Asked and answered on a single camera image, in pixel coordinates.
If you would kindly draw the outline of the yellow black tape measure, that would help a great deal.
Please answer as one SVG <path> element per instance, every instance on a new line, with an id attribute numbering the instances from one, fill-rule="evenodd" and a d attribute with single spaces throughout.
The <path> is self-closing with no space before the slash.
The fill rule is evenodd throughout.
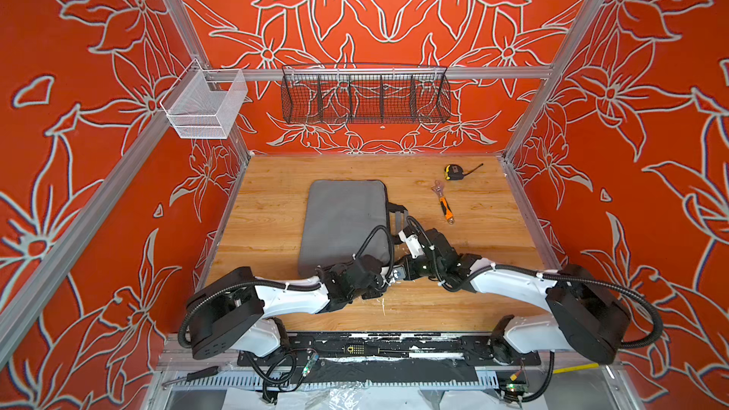
<path id="1" fill-rule="evenodd" d="M 476 168 L 471 170 L 464 170 L 461 165 L 458 164 L 448 164 L 444 168 L 444 178 L 448 181 L 458 181 L 458 180 L 464 180 L 466 177 L 470 176 L 472 173 L 474 173 L 476 170 L 480 169 L 483 164 L 480 163 Z"/>

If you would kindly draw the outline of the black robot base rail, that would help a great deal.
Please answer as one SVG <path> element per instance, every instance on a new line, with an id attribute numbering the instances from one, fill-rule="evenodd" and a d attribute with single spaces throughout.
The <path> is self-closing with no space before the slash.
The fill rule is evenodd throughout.
<path id="1" fill-rule="evenodd" d="M 260 364 L 269 364 L 275 353 L 287 350 L 303 354 L 316 351 L 321 359 L 336 361 L 454 360 L 467 366 L 544 366 L 535 353 L 513 353 L 499 362 L 488 332 L 290 332 L 280 345 L 260 354 Z"/>

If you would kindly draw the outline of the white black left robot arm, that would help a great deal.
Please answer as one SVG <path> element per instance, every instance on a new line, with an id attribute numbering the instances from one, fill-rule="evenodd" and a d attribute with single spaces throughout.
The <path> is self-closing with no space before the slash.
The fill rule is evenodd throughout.
<path id="1" fill-rule="evenodd" d="M 280 316 L 341 311 L 357 299 L 384 295 L 394 277 L 394 252 L 389 229 L 378 225 L 351 260 L 318 267 L 310 278 L 276 281 L 239 267 L 188 299 L 178 344 L 196 360 L 229 349 L 270 355 L 284 344 Z"/>

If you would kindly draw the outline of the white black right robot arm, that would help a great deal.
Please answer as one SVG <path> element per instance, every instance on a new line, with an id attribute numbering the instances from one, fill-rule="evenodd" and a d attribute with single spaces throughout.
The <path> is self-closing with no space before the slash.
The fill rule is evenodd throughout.
<path id="1" fill-rule="evenodd" d="M 572 351 L 596 364 L 612 364 L 621 350 L 655 344 L 664 333 L 660 312 L 642 294 L 596 280 L 584 268 L 535 271 L 460 254 L 436 229 L 408 218 L 398 233 L 408 253 L 396 265 L 405 281 L 428 278 L 451 293 L 495 294 L 542 309 L 532 317 L 504 316 L 492 331 L 495 356 Z"/>

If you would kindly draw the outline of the grey zippered laptop bag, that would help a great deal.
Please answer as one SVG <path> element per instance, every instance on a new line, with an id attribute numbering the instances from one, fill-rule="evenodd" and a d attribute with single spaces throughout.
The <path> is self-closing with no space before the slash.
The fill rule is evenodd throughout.
<path id="1" fill-rule="evenodd" d="M 382 225 L 395 245 L 408 210 L 388 199 L 381 180 L 317 180 L 309 186 L 297 262 L 300 277 L 353 260 L 373 229 Z"/>

